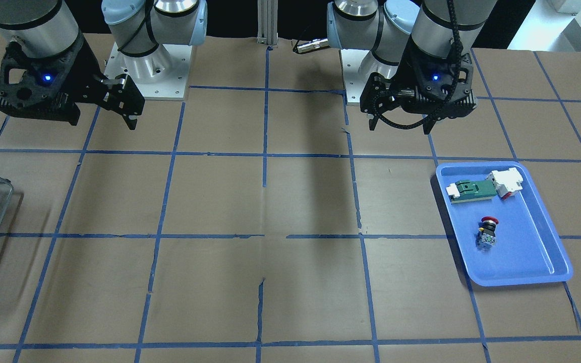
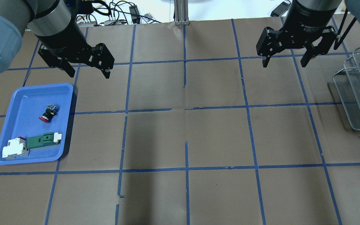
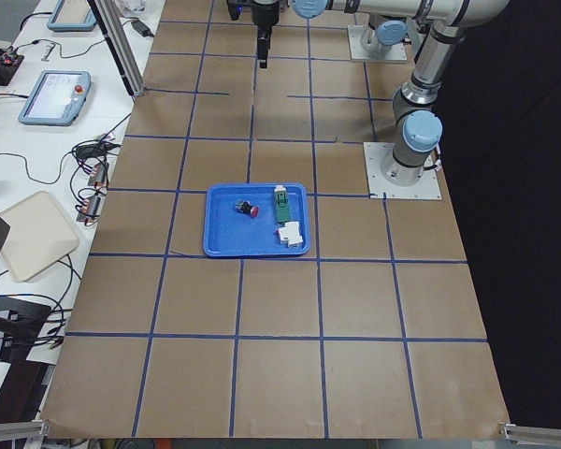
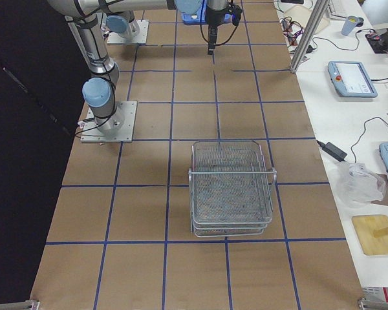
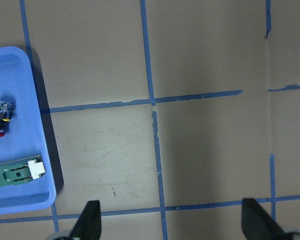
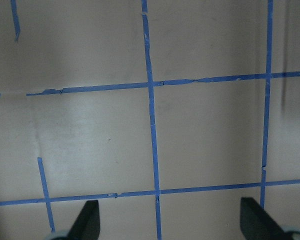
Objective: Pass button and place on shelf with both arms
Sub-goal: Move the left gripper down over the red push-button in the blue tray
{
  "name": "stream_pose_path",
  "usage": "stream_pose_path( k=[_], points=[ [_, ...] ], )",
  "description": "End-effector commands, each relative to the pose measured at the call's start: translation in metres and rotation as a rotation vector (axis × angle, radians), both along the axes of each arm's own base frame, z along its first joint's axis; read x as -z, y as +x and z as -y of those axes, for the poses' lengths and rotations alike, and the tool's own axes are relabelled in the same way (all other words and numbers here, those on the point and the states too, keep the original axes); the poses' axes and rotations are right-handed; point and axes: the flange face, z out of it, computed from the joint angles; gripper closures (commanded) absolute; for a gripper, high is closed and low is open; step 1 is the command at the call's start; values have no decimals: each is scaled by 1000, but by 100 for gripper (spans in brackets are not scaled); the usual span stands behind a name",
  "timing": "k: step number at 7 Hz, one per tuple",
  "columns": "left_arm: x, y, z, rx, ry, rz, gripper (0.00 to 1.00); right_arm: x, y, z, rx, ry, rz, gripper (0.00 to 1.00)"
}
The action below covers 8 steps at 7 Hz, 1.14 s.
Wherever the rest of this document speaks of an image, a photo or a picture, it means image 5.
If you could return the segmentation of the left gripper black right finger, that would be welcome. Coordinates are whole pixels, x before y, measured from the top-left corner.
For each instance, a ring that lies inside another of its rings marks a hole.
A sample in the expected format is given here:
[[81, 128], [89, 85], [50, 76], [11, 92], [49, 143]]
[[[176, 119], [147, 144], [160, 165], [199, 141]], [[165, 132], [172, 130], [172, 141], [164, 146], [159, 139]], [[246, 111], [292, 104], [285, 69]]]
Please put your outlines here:
[[287, 240], [283, 229], [254, 198], [243, 198], [241, 230], [247, 240]]

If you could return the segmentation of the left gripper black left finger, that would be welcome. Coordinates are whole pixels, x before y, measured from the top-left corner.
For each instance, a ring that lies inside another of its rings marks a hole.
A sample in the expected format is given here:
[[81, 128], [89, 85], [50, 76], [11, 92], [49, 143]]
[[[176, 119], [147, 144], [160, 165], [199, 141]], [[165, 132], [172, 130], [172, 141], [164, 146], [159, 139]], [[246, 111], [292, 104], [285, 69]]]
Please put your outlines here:
[[99, 200], [88, 201], [69, 234], [70, 240], [99, 240], [102, 233]]

